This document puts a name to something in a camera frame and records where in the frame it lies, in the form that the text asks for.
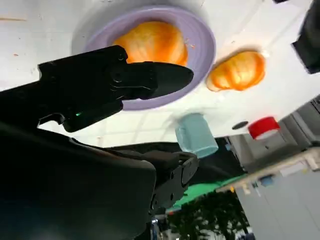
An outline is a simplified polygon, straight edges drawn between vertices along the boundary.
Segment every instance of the green surface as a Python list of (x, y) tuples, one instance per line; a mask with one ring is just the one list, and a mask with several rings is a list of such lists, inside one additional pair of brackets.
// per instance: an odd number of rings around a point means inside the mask
[(191, 202), (197, 197), (200, 197), (201, 195), (211, 193), (217, 188), (227, 185), (242, 177), (243, 175), (228, 179), (226, 181), (217, 181), (215, 183), (201, 183), (189, 186), (189, 188), (184, 192), (187, 195), (183, 196), (180, 200), (176, 201), (173, 207), (181, 207), (182, 204)]

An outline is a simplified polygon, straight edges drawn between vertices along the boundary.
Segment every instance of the wall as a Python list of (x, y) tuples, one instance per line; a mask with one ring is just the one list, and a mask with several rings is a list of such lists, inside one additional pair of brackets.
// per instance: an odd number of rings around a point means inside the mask
[(278, 175), (251, 194), (236, 190), (257, 240), (320, 239), (320, 173)]

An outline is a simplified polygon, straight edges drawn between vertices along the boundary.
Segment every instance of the green foliage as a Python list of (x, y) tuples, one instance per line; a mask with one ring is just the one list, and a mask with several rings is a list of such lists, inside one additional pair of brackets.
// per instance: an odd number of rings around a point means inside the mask
[(235, 193), (213, 192), (182, 205), (180, 211), (168, 216), (174, 233), (182, 240), (197, 240), (205, 237), (201, 230), (211, 230), (234, 240), (235, 233), (249, 226), (244, 210)]

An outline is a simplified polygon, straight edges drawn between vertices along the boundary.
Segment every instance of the small black hole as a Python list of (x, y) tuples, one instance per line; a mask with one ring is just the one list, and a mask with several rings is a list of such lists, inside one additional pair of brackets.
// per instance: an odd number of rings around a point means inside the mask
[(233, 129), (233, 130), (241, 129), (241, 128), (247, 126), (248, 123), (249, 123), (248, 121), (239, 122), (239, 123), (237, 123), (236, 125), (234, 125), (234, 126), (232, 127), (232, 129)]

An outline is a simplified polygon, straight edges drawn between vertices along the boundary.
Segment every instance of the white table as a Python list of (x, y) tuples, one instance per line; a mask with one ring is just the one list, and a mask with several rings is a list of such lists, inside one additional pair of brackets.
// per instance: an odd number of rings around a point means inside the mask
[(310, 2), (0, 0), (0, 90), (38, 80), (37, 64), (81, 52), (93, 32), (116, 15), (147, 4), (169, 3), (189, 9), (207, 21), (216, 38), (217, 61), (239, 49), (262, 51), (267, 57), (265, 79), (243, 92), (214, 93), (202, 82), (171, 104), (147, 111), (122, 111), (72, 134), (51, 122), (42, 128), (101, 147), (175, 142), (176, 120), (200, 112), (215, 137), (243, 134), (246, 127), (239, 130), (232, 127), (266, 116), (280, 120), (320, 94), (320, 75), (307, 74), (291, 47)]

